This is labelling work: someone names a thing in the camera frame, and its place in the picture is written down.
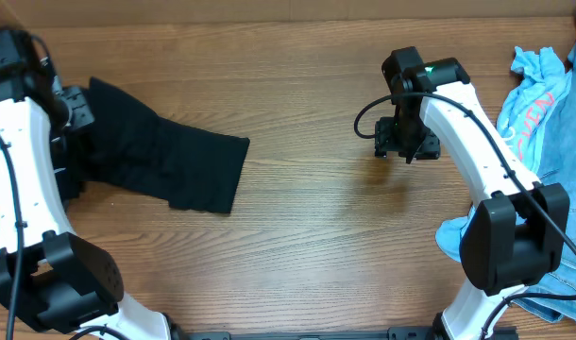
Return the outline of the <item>black t-shirt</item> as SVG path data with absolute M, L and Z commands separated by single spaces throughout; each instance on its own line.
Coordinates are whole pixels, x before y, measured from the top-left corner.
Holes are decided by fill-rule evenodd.
M 188 127 L 96 77 L 94 122 L 71 148 L 86 180 L 164 199 L 173 209 L 231 212 L 250 140 Z

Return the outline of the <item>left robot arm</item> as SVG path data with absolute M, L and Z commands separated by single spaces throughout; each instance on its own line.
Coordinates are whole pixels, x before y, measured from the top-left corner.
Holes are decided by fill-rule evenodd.
M 9 327 L 77 339 L 180 339 L 166 314 L 125 291 L 104 249 L 80 238 L 53 161 L 93 121 L 82 89 L 61 85 L 43 41 L 0 29 L 0 304 Z

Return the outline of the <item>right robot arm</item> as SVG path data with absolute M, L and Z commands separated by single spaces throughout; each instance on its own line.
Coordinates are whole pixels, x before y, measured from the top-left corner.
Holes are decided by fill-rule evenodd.
M 391 339 L 515 339 L 495 324 L 505 299 L 557 269 L 569 197 L 544 185 L 502 140 L 455 58 L 426 63 L 414 47 L 395 50 L 382 74 L 396 107 L 375 125 L 375 154 L 407 162 L 447 150 L 463 177 L 474 214 L 459 245 L 466 279 L 429 327 L 394 327 Z

